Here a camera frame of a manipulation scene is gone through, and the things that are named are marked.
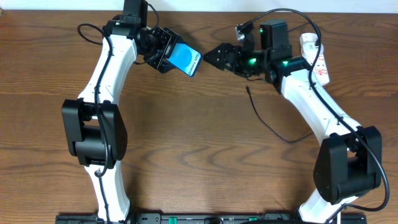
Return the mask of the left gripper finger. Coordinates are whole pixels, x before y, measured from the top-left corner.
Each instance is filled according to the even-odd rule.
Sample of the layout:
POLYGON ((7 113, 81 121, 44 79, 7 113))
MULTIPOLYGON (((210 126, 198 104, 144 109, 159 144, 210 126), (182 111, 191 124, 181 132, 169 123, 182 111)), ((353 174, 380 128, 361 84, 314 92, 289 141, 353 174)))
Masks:
POLYGON ((166 59, 157 59, 152 62, 152 67, 159 71, 160 73, 167 73, 168 71, 174 69, 174 65, 166 59))
POLYGON ((171 44, 187 44, 186 41, 183 40, 182 36, 173 31, 172 29, 169 30, 171 37, 171 44))

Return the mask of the blue Samsung smartphone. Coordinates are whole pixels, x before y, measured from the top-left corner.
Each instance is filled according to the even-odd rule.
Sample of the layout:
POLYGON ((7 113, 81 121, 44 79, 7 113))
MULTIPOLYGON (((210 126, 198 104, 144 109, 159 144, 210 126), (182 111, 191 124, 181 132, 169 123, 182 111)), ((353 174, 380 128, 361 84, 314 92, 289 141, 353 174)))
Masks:
POLYGON ((193 77, 202 60, 202 54, 187 44, 177 43, 167 59, 172 65, 189 77, 193 77))

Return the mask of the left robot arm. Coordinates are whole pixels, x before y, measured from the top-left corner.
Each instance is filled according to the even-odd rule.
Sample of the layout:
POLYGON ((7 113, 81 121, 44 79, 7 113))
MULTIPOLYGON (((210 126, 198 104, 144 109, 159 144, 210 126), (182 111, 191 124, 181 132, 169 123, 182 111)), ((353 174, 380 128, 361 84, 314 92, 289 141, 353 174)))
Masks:
POLYGON ((182 48, 185 42, 173 30, 147 26, 150 7, 146 0, 125 1, 122 14, 102 28, 91 26, 103 38, 101 55, 78 98, 64 101, 62 118, 68 150, 91 178, 98 212, 58 215, 56 223, 136 222, 121 172, 127 129, 119 101, 127 74, 138 64, 139 55, 144 57, 144 64, 160 73, 177 68, 188 76, 195 73, 201 59, 182 48))

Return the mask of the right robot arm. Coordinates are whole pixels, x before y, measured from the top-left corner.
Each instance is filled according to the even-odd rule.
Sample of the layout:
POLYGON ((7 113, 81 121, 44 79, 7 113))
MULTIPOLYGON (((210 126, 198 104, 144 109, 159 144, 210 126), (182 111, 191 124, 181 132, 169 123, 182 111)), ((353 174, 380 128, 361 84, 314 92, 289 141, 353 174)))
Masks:
POLYGON ((296 107, 320 144, 315 190, 299 207, 299 217, 307 223, 331 222, 343 207, 380 186, 381 134, 361 126, 325 91, 330 79, 317 33, 300 36, 301 54, 295 57, 284 20, 261 23, 260 50, 254 48, 252 30, 251 22, 238 25, 239 44, 220 44, 204 59, 240 77, 260 76, 296 107))

